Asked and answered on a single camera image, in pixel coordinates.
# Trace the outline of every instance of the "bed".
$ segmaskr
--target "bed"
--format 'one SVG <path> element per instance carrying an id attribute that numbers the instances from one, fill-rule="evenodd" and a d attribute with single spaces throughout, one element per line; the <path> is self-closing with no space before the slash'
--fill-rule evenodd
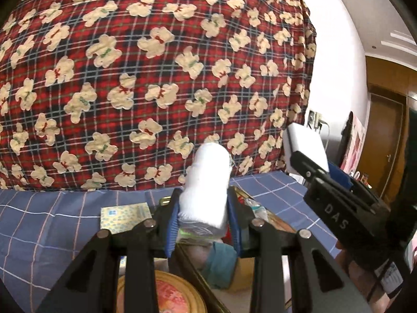
<path id="1" fill-rule="evenodd" d="M 232 178 L 294 229 L 310 229 L 335 256 L 336 238 L 303 201 L 306 188 L 280 171 Z M 155 207 L 172 188 L 147 191 L 0 193 L 0 278 L 25 312 L 47 292 L 100 228 L 102 207 L 147 202 Z"/>

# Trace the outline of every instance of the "white cylindrical object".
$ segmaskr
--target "white cylindrical object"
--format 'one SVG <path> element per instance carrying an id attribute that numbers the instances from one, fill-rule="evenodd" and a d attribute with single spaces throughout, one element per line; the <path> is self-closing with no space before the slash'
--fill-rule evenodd
<path id="1" fill-rule="evenodd" d="M 197 150 L 179 198 L 181 229 L 201 236 L 226 234 L 230 162 L 229 152 L 218 143 L 204 143 Z"/>

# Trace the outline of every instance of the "white label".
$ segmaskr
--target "white label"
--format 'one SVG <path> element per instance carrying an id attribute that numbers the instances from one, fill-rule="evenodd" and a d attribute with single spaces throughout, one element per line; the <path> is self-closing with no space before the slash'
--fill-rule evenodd
<path id="1" fill-rule="evenodd" d="M 375 270 L 375 274 L 377 277 L 381 275 L 387 262 L 388 260 L 384 262 L 381 267 Z M 388 267 L 387 271 L 385 272 L 385 275 L 381 279 L 381 285 L 383 289 L 387 294 L 391 294 L 402 284 L 402 281 L 403 279 L 400 274 L 400 271 L 397 268 L 397 265 L 394 262 L 392 262 L 391 265 Z"/>

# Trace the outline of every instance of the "human hand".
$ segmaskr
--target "human hand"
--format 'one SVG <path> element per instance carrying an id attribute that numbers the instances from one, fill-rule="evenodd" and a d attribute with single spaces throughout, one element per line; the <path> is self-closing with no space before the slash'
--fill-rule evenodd
<path id="1" fill-rule="evenodd" d="M 366 298 L 376 282 L 375 276 L 371 272 L 365 271 L 355 261 L 353 261 L 349 253 L 343 248 L 339 241 L 336 243 L 336 248 L 341 250 L 335 258 L 336 262 L 342 267 L 345 273 L 349 276 L 350 280 Z M 369 301 L 369 305 L 371 306 L 373 313 L 385 312 L 388 304 L 389 297 L 385 293 L 382 286 L 378 285 L 372 294 L 371 300 Z"/>

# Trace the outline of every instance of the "black cable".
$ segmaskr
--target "black cable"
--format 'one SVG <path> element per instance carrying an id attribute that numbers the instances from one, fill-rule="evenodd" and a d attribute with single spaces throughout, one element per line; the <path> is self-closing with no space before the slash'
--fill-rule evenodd
<path id="1" fill-rule="evenodd" d="M 372 295 L 374 294 L 375 290 L 377 289 L 377 286 L 381 283 L 381 280 L 384 277 L 384 275 L 387 272 L 387 270 L 389 269 L 390 265 L 391 265 L 391 259 L 388 259 L 387 264 L 382 269 L 381 274 L 378 276 L 377 281 L 374 283 L 374 285 L 372 286 L 372 288 L 371 288 L 368 296 L 366 297 L 366 301 L 367 302 L 369 302 L 371 300 Z"/>

